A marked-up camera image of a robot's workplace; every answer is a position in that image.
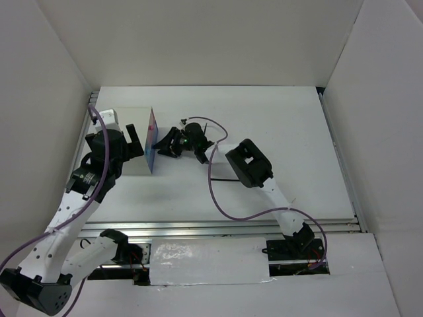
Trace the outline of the periwinkle blue drawer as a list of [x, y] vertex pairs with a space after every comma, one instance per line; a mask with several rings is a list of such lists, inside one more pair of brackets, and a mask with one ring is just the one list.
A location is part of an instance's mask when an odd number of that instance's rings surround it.
[[147, 167], [151, 174], [153, 173], [153, 166], [155, 162], [155, 153], [156, 153], [153, 146], [157, 142], [157, 136], [158, 136], [158, 132], [156, 130], [150, 131], [149, 134], [147, 135], [147, 139], [146, 139], [145, 147], [144, 147], [144, 157], [147, 163]]

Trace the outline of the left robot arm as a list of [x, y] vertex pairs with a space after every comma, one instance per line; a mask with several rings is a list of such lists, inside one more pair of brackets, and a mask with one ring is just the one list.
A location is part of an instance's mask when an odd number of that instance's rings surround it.
[[124, 233], [114, 229], [102, 231], [81, 252], [68, 255], [88, 218], [121, 176], [123, 164], [144, 154], [134, 125], [127, 125], [126, 130], [130, 142], [119, 129], [99, 129], [86, 136], [90, 151], [72, 172], [49, 228], [25, 260], [1, 272], [1, 285], [14, 299], [55, 316], [67, 304], [74, 286], [97, 266], [108, 261], [142, 263], [145, 249], [129, 243]]

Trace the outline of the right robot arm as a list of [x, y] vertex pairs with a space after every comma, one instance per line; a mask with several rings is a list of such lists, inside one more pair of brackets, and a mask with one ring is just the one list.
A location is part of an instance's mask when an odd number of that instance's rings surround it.
[[304, 221], [304, 213], [290, 208], [288, 200], [278, 187], [272, 171], [272, 163], [263, 152], [250, 139], [244, 139], [237, 145], [222, 145], [222, 139], [216, 142], [208, 140], [206, 129], [200, 124], [185, 121], [183, 124], [182, 129], [172, 127], [153, 146], [157, 153], [178, 158], [185, 151], [193, 152], [200, 163], [208, 165], [208, 188], [217, 210], [233, 221], [254, 219], [254, 215], [245, 218], [232, 217], [217, 202], [212, 188], [212, 166], [217, 158], [226, 162], [244, 187], [258, 190], [271, 204], [272, 207], [269, 210], [260, 212], [258, 216], [267, 213], [273, 215], [287, 241], [289, 254], [298, 259], [308, 254], [315, 234]]

